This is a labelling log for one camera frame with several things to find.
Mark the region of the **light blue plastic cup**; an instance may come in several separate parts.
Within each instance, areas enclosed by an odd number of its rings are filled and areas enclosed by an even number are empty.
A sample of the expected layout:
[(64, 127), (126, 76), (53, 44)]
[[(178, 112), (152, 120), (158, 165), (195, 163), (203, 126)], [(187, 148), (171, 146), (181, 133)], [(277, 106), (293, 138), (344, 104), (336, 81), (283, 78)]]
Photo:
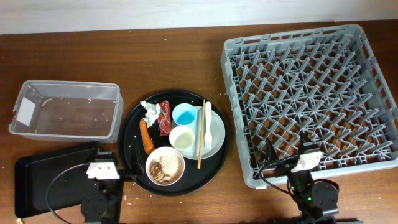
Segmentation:
[(177, 126), (186, 126), (194, 130), (197, 120), (197, 111), (191, 104), (181, 103), (172, 110), (172, 119)]

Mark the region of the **red snack wrapper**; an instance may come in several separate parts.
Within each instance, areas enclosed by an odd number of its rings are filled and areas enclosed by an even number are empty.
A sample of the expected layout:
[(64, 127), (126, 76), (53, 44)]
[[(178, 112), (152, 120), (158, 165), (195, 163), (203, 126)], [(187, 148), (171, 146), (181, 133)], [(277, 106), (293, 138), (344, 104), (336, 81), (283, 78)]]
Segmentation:
[(157, 119), (159, 124), (160, 136), (168, 136), (172, 130), (171, 119), (170, 119), (170, 105), (167, 100), (164, 100), (159, 104), (161, 112)]

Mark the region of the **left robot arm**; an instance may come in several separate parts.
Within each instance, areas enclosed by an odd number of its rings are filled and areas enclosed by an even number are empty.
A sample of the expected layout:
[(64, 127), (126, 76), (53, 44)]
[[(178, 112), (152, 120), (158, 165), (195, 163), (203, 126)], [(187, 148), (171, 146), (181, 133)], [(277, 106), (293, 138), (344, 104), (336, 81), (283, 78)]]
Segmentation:
[(139, 162), (130, 169), (119, 170), (117, 166), (118, 159), (113, 152), (98, 151), (89, 163), (86, 174), (94, 186), (81, 203), (85, 223), (119, 223), (124, 183), (134, 182), (144, 173), (144, 168)]

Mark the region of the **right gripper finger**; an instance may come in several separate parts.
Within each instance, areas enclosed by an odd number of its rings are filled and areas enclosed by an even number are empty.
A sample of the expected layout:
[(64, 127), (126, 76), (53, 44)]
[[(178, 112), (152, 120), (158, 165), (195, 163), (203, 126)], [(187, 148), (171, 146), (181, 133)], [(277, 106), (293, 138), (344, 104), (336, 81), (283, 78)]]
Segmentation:
[(266, 163), (265, 168), (273, 168), (278, 165), (279, 158), (269, 138), (266, 139)]
[(300, 135), (300, 145), (301, 146), (311, 143), (311, 139), (308, 137), (308, 134), (306, 133), (306, 131), (301, 130), (299, 135)]

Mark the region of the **cream plastic cup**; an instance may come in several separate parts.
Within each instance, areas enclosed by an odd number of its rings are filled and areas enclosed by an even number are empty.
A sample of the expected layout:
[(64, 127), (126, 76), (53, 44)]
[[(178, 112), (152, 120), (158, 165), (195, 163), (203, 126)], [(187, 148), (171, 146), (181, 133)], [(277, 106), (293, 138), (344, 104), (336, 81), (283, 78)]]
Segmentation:
[(195, 143), (195, 134), (192, 129), (186, 126), (177, 126), (169, 134), (169, 142), (179, 151), (187, 151)]

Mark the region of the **white plastic fork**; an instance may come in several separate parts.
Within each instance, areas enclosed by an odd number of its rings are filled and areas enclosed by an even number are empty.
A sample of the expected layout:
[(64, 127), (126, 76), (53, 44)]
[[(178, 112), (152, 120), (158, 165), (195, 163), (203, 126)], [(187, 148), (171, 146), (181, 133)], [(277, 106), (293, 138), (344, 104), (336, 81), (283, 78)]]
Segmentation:
[(211, 135), (211, 109), (212, 104), (211, 102), (207, 101), (205, 103), (205, 126), (206, 132), (204, 136), (205, 140), (205, 148), (210, 149), (212, 145), (212, 135)]

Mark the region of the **white tissue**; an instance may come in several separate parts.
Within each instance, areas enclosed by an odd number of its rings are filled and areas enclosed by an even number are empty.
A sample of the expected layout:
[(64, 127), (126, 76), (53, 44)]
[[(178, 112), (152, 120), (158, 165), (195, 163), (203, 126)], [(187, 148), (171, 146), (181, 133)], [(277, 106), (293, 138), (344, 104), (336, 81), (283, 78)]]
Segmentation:
[(147, 127), (151, 127), (160, 116), (161, 112), (160, 105), (158, 103), (152, 104), (146, 101), (141, 101), (140, 104), (146, 110), (143, 120), (146, 122)]

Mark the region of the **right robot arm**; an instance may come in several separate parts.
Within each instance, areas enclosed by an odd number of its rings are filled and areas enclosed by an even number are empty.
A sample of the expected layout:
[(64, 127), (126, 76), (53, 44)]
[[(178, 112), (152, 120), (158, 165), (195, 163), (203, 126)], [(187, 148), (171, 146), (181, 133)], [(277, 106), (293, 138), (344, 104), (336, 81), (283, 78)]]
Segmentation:
[[(269, 139), (266, 139), (266, 161), (259, 170), (260, 178), (269, 186), (289, 195), (297, 204), (300, 215), (291, 223), (336, 223), (338, 214), (339, 185), (328, 179), (313, 179), (311, 170), (320, 163), (321, 149), (304, 133), (300, 133), (298, 153), (283, 159), (278, 158)], [(269, 182), (263, 174), (274, 169), (287, 177), (287, 189)]]

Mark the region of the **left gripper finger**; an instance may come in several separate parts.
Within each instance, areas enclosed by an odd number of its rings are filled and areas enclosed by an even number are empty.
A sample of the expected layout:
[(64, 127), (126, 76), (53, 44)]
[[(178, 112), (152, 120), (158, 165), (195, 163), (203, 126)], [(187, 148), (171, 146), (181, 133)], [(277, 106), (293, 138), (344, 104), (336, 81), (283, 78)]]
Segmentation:
[(120, 181), (123, 182), (135, 182), (137, 175), (131, 170), (118, 170)]
[(141, 155), (136, 147), (132, 148), (132, 170), (136, 175), (142, 175), (144, 173)]

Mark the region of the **orange carrot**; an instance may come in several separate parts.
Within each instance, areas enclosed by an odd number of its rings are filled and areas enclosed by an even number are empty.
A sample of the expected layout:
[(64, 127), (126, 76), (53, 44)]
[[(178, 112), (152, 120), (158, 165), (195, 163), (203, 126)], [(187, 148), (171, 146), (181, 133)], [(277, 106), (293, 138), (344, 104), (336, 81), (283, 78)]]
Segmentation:
[(139, 129), (141, 133), (144, 151), (146, 152), (147, 155), (150, 155), (155, 150), (155, 146), (154, 143), (152, 142), (151, 137), (149, 136), (146, 122), (143, 119), (141, 119), (139, 122)]

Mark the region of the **wooden chopstick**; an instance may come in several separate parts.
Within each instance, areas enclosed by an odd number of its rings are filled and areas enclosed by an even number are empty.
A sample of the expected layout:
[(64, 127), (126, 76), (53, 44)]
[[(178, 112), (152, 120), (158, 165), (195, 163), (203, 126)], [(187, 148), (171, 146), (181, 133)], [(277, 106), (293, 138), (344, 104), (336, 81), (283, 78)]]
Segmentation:
[(203, 99), (203, 105), (202, 105), (202, 114), (201, 114), (201, 129), (200, 129), (200, 146), (199, 146), (199, 151), (198, 151), (198, 163), (197, 163), (197, 169), (201, 169), (201, 154), (202, 154), (202, 149), (203, 149), (203, 135), (204, 135), (204, 123), (205, 123), (205, 103), (206, 100)]

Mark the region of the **grey round plate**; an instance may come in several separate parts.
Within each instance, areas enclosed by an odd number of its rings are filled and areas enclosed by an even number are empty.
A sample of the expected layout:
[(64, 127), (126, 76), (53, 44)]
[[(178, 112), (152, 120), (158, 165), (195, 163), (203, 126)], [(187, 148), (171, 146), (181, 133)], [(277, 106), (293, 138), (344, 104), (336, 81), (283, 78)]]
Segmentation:
[[(177, 110), (176, 114), (180, 116), (187, 111), (192, 116), (196, 115), (196, 119), (194, 123), (188, 125), (188, 127), (193, 131), (193, 146), (189, 149), (179, 149), (179, 151), (183, 157), (197, 160), (199, 158), (202, 107), (192, 106), (188, 103), (182, 103), (182, 105), (183, 106)], [(212, 135), (211, 147), (203, 146), (201, 152), (202, 159), (214, 156), (221, 149), (226, 137), (224, 122), (214, 110), (211, 111), (210, 133)]]

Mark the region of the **white bowl with food scraps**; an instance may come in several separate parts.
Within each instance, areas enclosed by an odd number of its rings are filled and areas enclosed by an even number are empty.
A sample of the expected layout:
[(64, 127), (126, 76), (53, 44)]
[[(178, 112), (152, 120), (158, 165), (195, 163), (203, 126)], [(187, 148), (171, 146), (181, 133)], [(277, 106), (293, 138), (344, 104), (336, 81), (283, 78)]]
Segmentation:
[(179, 151), (172, 147), (160, 147), (146, 160), (146, 174), (151, 182), (159, 186), (173, 185), (185, 171), (185, 161)]

